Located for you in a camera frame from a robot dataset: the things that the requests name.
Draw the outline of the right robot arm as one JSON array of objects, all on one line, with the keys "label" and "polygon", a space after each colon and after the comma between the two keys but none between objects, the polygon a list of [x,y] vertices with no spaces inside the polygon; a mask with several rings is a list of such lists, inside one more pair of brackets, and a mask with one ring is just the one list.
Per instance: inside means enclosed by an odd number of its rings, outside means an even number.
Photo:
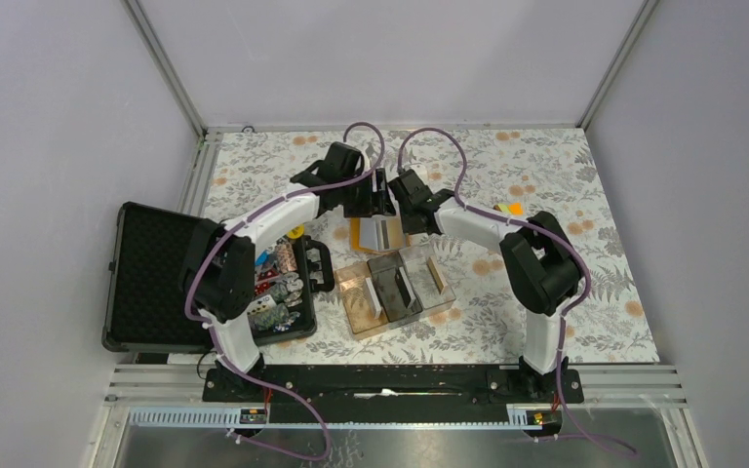
[{"label": "right robot arm", "polygon": [[555,216],[520,219],[468,205],[450,189],[433,192],[413,170],[388,182],[407,234],[446,235],[502,256],[509,284],[527,309],[522,392],[543,402],[559,388],[564,324],[558,308],[577,294],[588,270]]}]

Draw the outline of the tan leather card holder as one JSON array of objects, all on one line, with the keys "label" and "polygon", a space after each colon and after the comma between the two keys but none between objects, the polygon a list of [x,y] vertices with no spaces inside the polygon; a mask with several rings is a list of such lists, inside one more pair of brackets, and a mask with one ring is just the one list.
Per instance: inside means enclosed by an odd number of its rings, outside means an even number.
[{"label": "tan leather card holder", "polygon": [[349,226],[350,246],[355,251],[384,254],[410,245],[410,237],[403,232],[398,216],[351,218]]}]

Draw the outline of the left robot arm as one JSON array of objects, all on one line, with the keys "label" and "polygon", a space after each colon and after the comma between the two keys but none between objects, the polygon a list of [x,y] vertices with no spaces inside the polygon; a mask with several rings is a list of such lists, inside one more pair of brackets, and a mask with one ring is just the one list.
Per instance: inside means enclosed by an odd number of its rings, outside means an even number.
[{"label": "left robot arm", "polygon": [[229,369],[226,388],[239,400],[254,399],[263,387],[247,313],[256,295],[257,258],[293,228],[350,202],[352,190],[368,186],[381,164],[380,158],[366,164],[360,150],[334,142],[264,205],[196,225],[178,280],[183,311],[210,334],[217,359]]}]

